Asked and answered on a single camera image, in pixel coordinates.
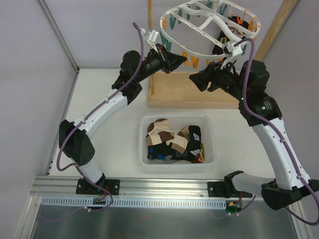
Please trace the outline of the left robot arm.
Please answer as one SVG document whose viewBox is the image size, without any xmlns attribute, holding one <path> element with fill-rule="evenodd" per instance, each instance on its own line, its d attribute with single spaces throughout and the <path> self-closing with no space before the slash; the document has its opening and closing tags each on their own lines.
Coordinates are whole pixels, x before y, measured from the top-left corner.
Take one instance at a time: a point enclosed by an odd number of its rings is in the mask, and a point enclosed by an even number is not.
<svg viewBox="0 0 319 239">
<path fill-rule="evenodd" d="M 156 44 L 146 58 L 135 50 L 126 52 L 120 65 L 119 76 L 107 96 L 92 110 L 74 121 L 64 120 L 59 125 L 59 153 L 72 160 L 88 189 L 99 194 L 106 187 L 104 173 L 93 162 L 95 148 L 93 136 L 115 113 L 128 106 L 141 92 L 140 82 L 157 71 L 166 74 L 176 70 L 186 57 L 169 52 L 164 45 Z"/>
</svg>

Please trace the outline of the beige brown patterned sock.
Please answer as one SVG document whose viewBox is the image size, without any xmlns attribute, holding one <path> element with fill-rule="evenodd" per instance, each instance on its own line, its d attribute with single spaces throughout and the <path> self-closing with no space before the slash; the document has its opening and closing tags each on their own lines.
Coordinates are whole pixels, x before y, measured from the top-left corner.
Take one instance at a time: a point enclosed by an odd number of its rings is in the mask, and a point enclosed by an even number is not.
<svg viewBox="0 0 319 239">
<path fill-rule="evenodd" d="M 187 144 L 190 142 L 189 125 L 181 131 L 171 130 L 168 119 L 158 119 L 152 122 L 147 129 L 147 146 L 161 144 L 165 142 L 171 144 L 171 148 L 183 154 L 186 151 Z"/>
</svg>

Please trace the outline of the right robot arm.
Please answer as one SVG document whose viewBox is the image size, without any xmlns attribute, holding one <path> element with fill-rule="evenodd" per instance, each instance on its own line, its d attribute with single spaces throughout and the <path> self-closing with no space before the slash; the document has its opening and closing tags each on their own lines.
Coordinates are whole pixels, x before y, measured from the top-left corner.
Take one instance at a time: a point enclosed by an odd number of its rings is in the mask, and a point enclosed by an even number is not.
<svg viewBox="0 0 319 239">
<path fill-rule="evenodd" d="M 253 60 L 249 71 L 247 92 L 243 94 L 244 77 L 248 63 L 241 72 L 232 72 L 233 66 L 225 68 L 220 63 L 211 62 L 204 70 L 192 74 L 189 79 L 200 91 L 213 92 L 222 89 L 236 98 L 238 109 L 248 125 L 261 141 L 270 160 L 275 178 L 263 178 L 237 170 L 224 177 L 224 181 L 214 188 L 214 194 L 230 198 L 240 192 L 261 196 L 273 210 L 287 207 L 310 195 L 310 189 L 319 190 L 319 182 L 311 179 L 296 158 L 288 139 L 282 113 L 277 102 L 265 93 L 269 72 L 265 63 Z"/>
</svg>

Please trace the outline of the white plastic sock hanger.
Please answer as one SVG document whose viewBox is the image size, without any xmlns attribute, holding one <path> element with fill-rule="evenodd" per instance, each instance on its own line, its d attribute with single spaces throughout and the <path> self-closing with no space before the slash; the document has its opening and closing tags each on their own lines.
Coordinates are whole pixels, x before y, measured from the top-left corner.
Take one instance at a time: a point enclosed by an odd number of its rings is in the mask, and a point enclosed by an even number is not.
<svg viewBox="0 0 319 239">
<path fill-rule="evenodd" d="M 251 17 L 254 17 L 253 31 L 249 31 L 237 23 L 237 16 L 243 16 L 244 11 L 247 11 L 245 21 L 249 22 Z M 176 39 L 166 32 L 166 20 L 169 20 L 169 14 L 174 15 L 180 23 L 187 26 L 194 32 L 197 32 L 202 37 L 208 39 L 215 46 L 221 48 L 220 54 L 213 53 L 211 55 L 200 54 L 189 50 L 186 46 L 179 43 Z M 225 41 L 218 40 L 213 31 L 219 30 L 224 34 L 222 39 L 239 42 L 242 37 L 255 39 L 260 31 L 261 22 L 259 18 L 251 11 L 233 3 L 229 0 L 190 0 L 167 10 L 159 21 L 160 31 L 172 43 L 178 46 L 186 53 L 198 58 L 216 60 L 224 58 L 222 49 Z"/>
</svg>

